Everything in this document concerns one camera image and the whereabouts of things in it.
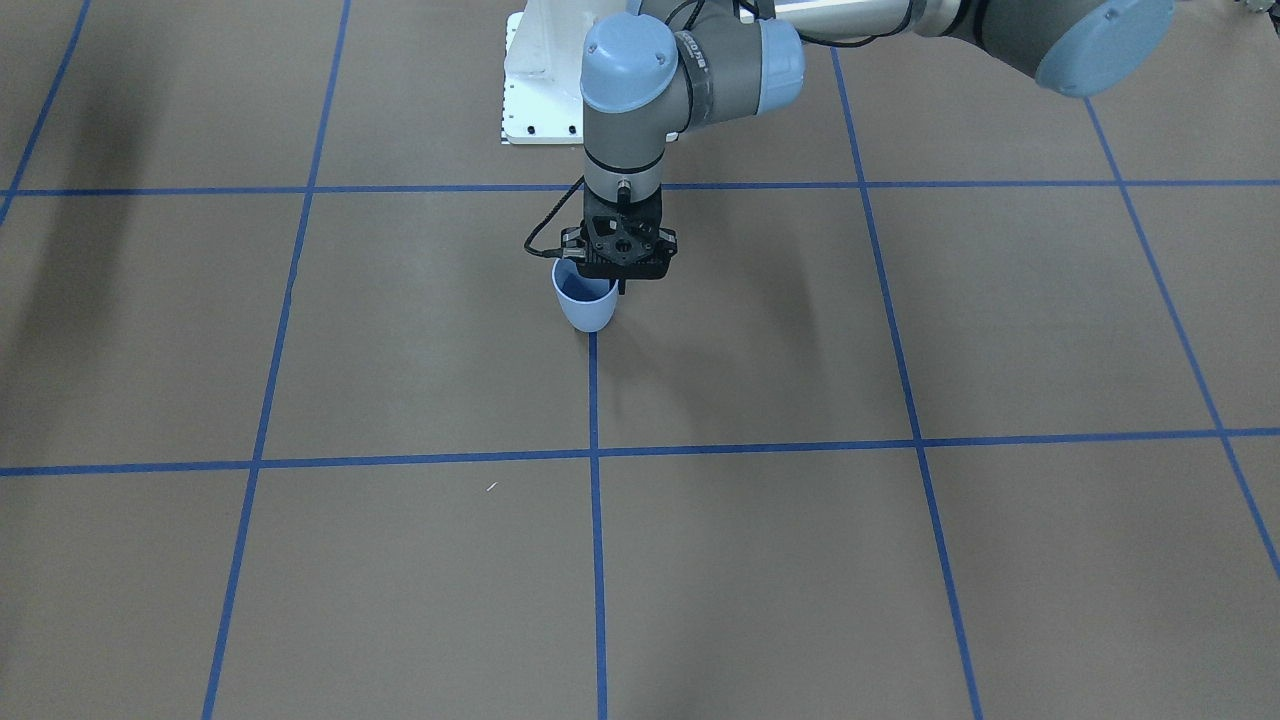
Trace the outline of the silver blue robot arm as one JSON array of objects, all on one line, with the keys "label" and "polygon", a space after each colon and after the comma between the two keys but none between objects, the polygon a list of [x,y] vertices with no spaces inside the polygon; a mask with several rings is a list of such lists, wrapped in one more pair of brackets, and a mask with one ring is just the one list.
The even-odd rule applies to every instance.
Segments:
[{"label": "silver blue robot arm", "polygon": [[589,279],[662,279],[678,251],[662,224],[667,138],[786,108],[808,46],[956,38],[1042,88],[1092,97],[1156,50],[1174,12],[1171,1],[627,1],[582,41],[582,218],[548,256]]}]

